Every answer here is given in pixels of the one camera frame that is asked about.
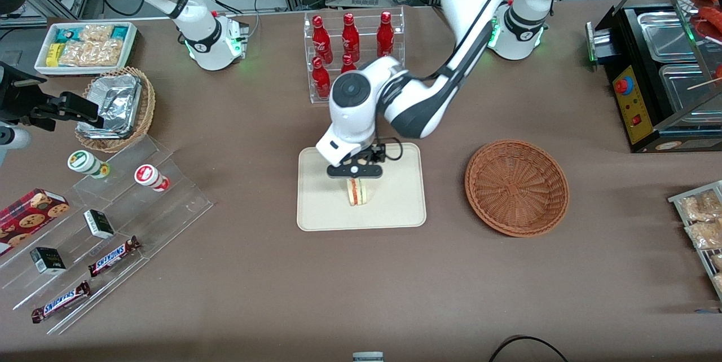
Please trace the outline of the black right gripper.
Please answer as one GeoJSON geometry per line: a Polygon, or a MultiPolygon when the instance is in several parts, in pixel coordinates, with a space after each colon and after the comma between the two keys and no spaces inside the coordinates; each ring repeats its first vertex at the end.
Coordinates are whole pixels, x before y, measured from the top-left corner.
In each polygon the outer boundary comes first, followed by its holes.
{"type": "Polygon", "coordinates": [[[62,92],[44,104],[47,97],[39,87],[47,81],[1,63],[1,120],[9,125],[34,126],[45,131],[56,129],[56,120],[78,121],[92,127],[104,128],[105,118],[100,107],[72,92],[62,92]]]}

